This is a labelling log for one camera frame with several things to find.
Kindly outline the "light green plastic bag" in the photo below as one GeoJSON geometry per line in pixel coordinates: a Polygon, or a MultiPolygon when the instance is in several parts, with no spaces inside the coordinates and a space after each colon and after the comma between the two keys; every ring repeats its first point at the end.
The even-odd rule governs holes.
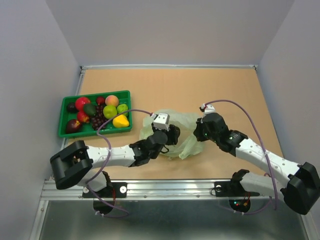
{"type": "Polygon", "coordinates": [[[161,154],[169,158],[186,159],[197,155],[204,150],[205,143],[197,141],[194,135],[196,121],[199,115],[189,112],[178,112],[173,109],[160,109],[157,113],[169,115],[169,124],[180,129],[180,136],[176,145],[165,145],[161,149],[161,154]]]}

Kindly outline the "yellow pear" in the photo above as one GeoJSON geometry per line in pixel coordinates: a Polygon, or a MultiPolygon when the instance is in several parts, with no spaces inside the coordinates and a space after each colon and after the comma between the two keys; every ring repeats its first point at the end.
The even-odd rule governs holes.
{"type": "Polygon", "coordinates": [[[112,125],[115,128],[126,128],[130,126],[130,122],[124,114],[121,114],[112,120],[112,125]]]}

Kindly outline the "green round apple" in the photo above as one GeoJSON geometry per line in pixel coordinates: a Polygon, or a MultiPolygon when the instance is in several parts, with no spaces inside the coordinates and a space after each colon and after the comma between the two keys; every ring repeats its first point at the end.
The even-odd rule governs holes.
{"type": "Polygon", "coordinates": [[[103,108],[103,115],[104,117],[109,120],[113,117],[115,117],[118,114],[117,108],[114,105],[106,105],[103,108]]]}

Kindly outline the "small dark red fruit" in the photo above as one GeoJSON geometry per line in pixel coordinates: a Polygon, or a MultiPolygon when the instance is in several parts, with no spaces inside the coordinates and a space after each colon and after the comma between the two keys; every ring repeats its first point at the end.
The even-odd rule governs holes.
{"type": "Polygon", "coordinates": [[[103,96],[98,96],[95,100],[96,104],[98,106],[105,104],[105,98],[103,96]]]}

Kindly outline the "dark green avocado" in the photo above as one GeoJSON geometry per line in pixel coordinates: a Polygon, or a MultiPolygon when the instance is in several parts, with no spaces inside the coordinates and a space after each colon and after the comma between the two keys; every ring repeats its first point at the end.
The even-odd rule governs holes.
{"type": "Polygon", "coordinates": [[[88,116],[94,116],[97,113],[96,107],[91,103],[84,104],[83,111],[88,116]]]}

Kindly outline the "bright red apple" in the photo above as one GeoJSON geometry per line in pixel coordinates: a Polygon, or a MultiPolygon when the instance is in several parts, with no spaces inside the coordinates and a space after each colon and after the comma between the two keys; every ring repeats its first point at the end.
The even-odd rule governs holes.
{"type": "Polygon", "coordinates": [[[82,97],[79,97],[76,101],[75,101],[75,108],[78,110],[78,111],[82,111],[83,110],[83,107],[85,104],[90,104],[91,103],[91,100],[85,96],[82,96],[82,97]]]}

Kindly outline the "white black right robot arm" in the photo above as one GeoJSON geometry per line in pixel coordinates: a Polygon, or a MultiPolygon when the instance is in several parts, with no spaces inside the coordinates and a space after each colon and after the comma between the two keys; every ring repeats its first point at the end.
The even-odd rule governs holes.
{"type": "Polygon", "coordinates": [[[292,162],[267,151],[244,133],[230,130],[218,113],[212,112],[198,118],[193,133],[198,141],[212,141],[223,152],[269,174],[262,176],[241,169],[229,181],[214,185],[217,197],[260,194],[283,201],[300,215],[306,215],[319,199],[320,177],[314,165],[292,162]]]}

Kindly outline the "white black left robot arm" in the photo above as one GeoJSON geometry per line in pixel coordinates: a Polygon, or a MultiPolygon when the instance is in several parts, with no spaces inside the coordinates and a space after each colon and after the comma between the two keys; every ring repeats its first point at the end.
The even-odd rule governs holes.
{"type": "Polygon", "coordinates": [[[104,167],[140,167],[156,159],[165,146],[178,143],[180,128],[170,124],[168,130],[152,128],[147,139],[121,147],[93,147],[77,140],[50,158],[55,186],[58,190],[81,186],[92,189],[100,197],[111,193],[111,181],[104,167]]]}

